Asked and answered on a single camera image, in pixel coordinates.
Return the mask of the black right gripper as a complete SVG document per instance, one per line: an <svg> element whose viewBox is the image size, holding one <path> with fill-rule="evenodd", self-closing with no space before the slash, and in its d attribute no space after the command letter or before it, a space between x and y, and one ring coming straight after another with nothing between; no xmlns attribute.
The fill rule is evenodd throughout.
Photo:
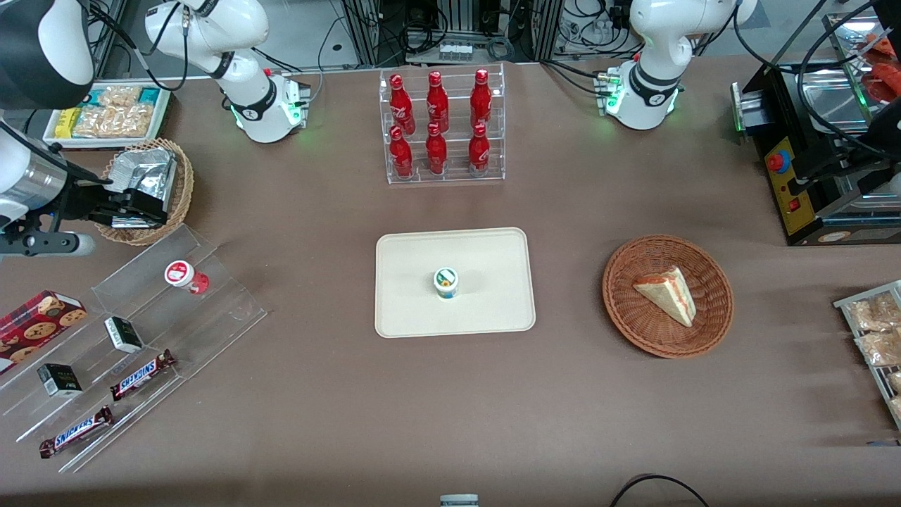
<svg viewBox="0 0 901 507"><path fill-rule="evenodd" d="M155 205L154 196L131 187L121 193L111 192L103 185L69 182L51 202L51 229L58 229L61 222L67 220L83 220L110 227L114 218L116 228L161 228L167 225L170 217L166 211L155 214L125 208Z"/></svg>

